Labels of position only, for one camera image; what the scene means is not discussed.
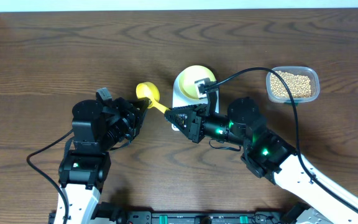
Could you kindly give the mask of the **yellow plastic measuring scoop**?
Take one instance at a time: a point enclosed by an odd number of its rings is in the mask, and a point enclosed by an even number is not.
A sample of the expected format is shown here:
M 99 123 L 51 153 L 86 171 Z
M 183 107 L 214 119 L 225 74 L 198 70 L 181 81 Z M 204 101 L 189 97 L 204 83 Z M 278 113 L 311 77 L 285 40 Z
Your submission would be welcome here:
M 159 103 L 160 92 L 153 83 L 151 82 L 140 83 L 136 86 L 135 92 L 138 99 L 148 98 L 150 100 L 148 109 L 155 108 L 163 114 L 168 110 L 166 106 Z

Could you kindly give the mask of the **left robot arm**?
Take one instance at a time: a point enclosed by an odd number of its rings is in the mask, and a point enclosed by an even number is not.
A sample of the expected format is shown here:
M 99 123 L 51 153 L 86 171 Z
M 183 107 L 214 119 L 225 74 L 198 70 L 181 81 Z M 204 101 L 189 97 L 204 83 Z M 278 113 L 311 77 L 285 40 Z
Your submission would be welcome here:
M 129 145 L 139 134 L 151 101 L 84 100 L 73 109 L 74 136 L 67 142 L 60 164 L 55 223 L 97 222 L 95 208 L 111 166 L 110 151 L 116 144 Z

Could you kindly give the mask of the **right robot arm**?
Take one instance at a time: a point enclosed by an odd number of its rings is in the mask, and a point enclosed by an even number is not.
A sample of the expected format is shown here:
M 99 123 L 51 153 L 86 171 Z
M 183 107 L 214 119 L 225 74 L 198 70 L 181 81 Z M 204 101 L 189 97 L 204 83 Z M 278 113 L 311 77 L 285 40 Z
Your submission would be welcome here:
M 211 94 L 207 104 L 172 108 L 165 119 L 195 143 L 208 136 L 243 147 L 241 159 L 255 176 L 295 194 L 329 222 L 358 223 L 358 198 L 267 128 L 254 100 L 234 100 L 226 115 L 212 110 L 215 101 Z

